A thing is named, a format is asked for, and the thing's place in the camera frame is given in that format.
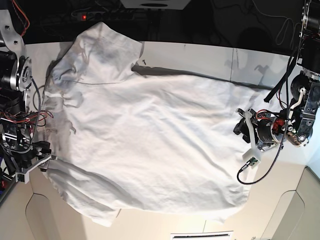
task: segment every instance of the black electrical tape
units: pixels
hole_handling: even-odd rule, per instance
[[[294,70],[295,66],[296,66],[296,62],[297,62],[297,56],[295,56],[293,58],[293,60],[290,63],[289,69],[288,69],[288,76],[290,76],[290,74],[292,73],[292,71]],[[282,88],[283,84],[286,81],[286,73],[284,73],[283,77],[281,78],[281,80],[275,85],[275,87],[269,92],[269,94],[266,96],[266,98],[264,99],[265,103],[269,103],[270,100],[274,97],[274,95],[276,94],[276,92],[279,91],[280,88]]]

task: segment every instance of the white t-shirt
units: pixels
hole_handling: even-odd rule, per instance
[[[42,136],[59,160],[46,176],[69,205],[105,226],[119,209],[224,221],[250,190],[236,178],[250,145],[233,133],[235,110],[268,108],[268,92],[192,75],[139,75],[132,66],[141,49],[98,23],[54,67],[43,102],[54,119]]]

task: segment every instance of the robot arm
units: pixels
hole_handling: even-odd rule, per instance
[[[286,103],[286,106],[283,106],[279,99],[279,104],[282,107],[280,112],[271,112],[266,109],[258,112],[253,109],[247,111],[237,109],[242,119],[235,126],[233,132],[236,135],[242,134],[243,140],[251,143],[251,149],[243,155],[246,164],[239,170],[239,173],[261,161],[256,149],[264,152],[279,146],[269,171],[259,180],[245,183],[239,179],[238,173],[237,178],[242,184],[255,184],[270,172],[283,148],[284,140],[288,140],[296,147],[301,147],[306,146],[312,137],[313,125],[320,105],[320,1],[306,0],[302,11],[299,46],[289,59],[285,75],[264,101],[269,102],[285,82],[288,84],[288,76],[297,64],[302,67],[302,71],[291,83],[290,90],[293,98]]]
[[[36,167],[45,171],[54,157],[50,143],[33,141],[41,110],[29,111],[28,94],[32,83],[39,90],[32,79],[31,58],[14,29],[6,0],[0,3],[0,47],[8,49],[0,51],[0,157],[7,167],[6,178],[15,175],[16,181],[27,183],[30,171]]]

